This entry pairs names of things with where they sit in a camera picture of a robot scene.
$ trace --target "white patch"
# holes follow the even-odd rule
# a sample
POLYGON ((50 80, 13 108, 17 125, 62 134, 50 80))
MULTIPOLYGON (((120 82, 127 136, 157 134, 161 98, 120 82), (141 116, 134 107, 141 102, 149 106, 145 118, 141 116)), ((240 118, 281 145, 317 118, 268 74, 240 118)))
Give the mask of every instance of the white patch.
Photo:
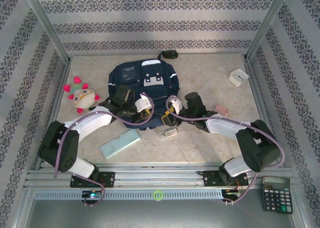
POLYGON ((162 77, 150 77, 148 79, 145 79, 143 81, 144 86, 151 86, 151 85, 157 85, 157 84, 164 84, 164 80, 162 77))
POLYGON ((154 60, 148 60, 144 61, 141 66, 151 65, 151 64, 160 64, 160 60, 154 59, 154 60))

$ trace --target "teal sponge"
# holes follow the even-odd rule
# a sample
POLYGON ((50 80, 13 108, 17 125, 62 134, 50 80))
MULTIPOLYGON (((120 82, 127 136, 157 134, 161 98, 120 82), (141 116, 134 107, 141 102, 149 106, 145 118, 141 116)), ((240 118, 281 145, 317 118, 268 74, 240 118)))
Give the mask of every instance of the teal sponge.
POLYGON ((101 146, 101 151, 106 159, 114 156, 130 145, 140 140, 140 136, 135 129, 131 129, 126 133, 119 136, 117 139, 113 139, 109 143, 101 146))

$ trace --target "calculator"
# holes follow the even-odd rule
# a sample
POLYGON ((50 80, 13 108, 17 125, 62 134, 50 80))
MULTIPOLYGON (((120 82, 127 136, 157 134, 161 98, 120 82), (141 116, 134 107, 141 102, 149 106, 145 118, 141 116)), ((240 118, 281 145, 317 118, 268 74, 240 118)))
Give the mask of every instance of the calculator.
POLYGON ((290 179, 278 176, 263 176, 262 202, 265 211, 292 214, 290 179))

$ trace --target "patterned wallpaper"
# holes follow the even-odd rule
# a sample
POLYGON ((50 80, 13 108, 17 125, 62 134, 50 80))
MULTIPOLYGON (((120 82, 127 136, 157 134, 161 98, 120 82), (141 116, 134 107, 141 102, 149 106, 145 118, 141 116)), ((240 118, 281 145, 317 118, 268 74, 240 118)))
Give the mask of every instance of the patterned wallpaper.
POLYGON ((251 63, 276 138, 320 227, 320 0, 285 0, 251 63))
POLYGON ((70 56, 245 54, 273 0, 41 0, 70 56))
POLYGON ((0 9, 0 227, 8 227, 64 64, 27 0, 0 0, 0 9))

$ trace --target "tabletop surface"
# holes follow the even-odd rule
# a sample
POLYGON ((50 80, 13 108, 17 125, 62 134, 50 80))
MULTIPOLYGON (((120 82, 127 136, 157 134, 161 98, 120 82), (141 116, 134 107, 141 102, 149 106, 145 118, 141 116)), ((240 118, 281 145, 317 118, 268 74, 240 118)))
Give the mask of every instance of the tabletop surface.
MULTIPOLYGON (((79 76, 89 88, 100 95, 100 100, 108 96, 109 73, 119 64, 156 58, 154 55, 127 56, 83 56, 72 60, 67 84, 73 83, 74 76, 79 76)), ((173 65, 179 83, 178 94, 186 107, 184 96, 198 92, 207 110, 215 110, 217 104, 228 108, 228 118, 239 121, 259 119, 258 110, 249 81, 236 87, 229 80, 229 74, 235 69, 245 70, 240 54, 194 54, 179 55, 177 59, 165 60, 173 65)), ((57 120, 66 122, 79 118, 76 107, 63 94, 57 120)), ((160 133, 167 126, 154 130, 139 131, 140 141, 106 159, 100 147, 118 138, 128 131, 123 123, 115 121, 102 127, 83 139, 78 146, 78 155, 93 163, 123 162, 224 162, 241 152, 238 143, 219 134, 206 133, 195 126, 183 123, 182 131, 177 135, 160 138, 160 133)))

